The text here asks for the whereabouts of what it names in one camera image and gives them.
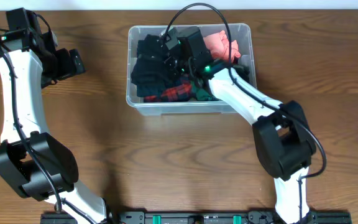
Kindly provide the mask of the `pink garment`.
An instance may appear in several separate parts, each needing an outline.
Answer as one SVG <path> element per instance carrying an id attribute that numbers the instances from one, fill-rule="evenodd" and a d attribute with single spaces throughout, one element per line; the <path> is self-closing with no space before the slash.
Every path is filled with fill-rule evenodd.
<path id="1" fill-rule="evenodd" d="M 229 39 L 224 30 L 208 35 L 203 40 L 214 59 L 229 60 Z M 239 45 L 236 40 L 233 40 L 231 42 L 231 62 L 234 63 L 235 59 L 240 57 Z"/>

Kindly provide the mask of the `dark green garment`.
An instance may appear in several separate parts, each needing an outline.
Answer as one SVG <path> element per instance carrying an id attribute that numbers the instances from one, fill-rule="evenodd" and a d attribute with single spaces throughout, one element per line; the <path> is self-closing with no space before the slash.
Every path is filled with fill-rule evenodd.
<path id="1" fill-rule="evenodd" d="M 191 82 L 192 93 L 197 101 L 218 101 L 216 97 L 211 94 L 209 86 L 200 78 L 196 78 L 196 70 L 194 66 L 189 65 L 189 79 Z M 250 69 L 245 65 L 234 64 L 233 68 L 239 76 L 249 83 Z"/>

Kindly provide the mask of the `red plaid flannel shirt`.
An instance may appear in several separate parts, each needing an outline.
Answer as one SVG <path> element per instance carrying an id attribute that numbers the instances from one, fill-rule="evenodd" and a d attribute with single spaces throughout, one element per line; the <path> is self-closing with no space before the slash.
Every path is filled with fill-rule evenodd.
<path id="1" fill-rule="evenodd" d="M 180 78 L 176 83 L 166 88 L 159 95 L 150 95 L 144 97 L 144 103 L 160 102 L 184 102 L 194 97 L 193 84 L 188 78 Z"/>

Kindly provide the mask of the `black garment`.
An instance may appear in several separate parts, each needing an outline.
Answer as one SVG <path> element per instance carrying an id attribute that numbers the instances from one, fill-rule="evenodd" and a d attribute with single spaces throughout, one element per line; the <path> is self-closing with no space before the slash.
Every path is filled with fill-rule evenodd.
<path id="1" fill-rule="evenodd" d="M 180 76 L 177 63 L 170 56 L 162 39 L 157 35 L 146 35 L 137 43 L 137 60 L 131 72 L 135 85 L 165 85 Z"/>

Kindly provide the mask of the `black shirt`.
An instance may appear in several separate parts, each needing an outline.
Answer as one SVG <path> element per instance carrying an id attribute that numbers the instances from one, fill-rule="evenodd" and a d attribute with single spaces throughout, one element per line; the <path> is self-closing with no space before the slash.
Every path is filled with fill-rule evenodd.
<path id="1" fill-rule="evenodd" d="M 166 89 L 164 83 L 142 83 L 137 85 L 138 97 L 161 95 Z"/>

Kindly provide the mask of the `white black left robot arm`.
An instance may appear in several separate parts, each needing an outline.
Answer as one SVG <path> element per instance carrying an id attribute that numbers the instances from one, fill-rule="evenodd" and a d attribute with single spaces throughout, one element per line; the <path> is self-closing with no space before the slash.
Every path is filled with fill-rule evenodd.
<path id="1" fill-rule="evenodd" d="M 59 49 L 34 11 L 14 9 L 6 19 L 0 35 L 0 176 L 18 196 L 53 205 L 42 223 L 112 223 L 105 199 L 82 183 L 73 153 L 50 134 L 45 119 L 42 89 L 85 72 L 77 49 Z"/>

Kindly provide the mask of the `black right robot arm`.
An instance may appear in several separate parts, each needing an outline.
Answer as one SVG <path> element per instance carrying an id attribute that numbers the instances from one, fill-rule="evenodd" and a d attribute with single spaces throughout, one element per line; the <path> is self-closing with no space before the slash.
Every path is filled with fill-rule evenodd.
<path id="1" fill-rule="evenodd" d="M 303 108 L 295 101 L 274 100 L 246 80 L 230 30 L 219 35 L 219 53 L 196 26 L 183 31 L 168 27 L 161 38 L 170 56 L 185 62 L 192 77 L 204 81 L 214 97 L 249 122 L 258 160 L 274 179 L 276 213 L 284 223 L 303 222 L 310 210 L 304 180 L 319 146 Z"/>

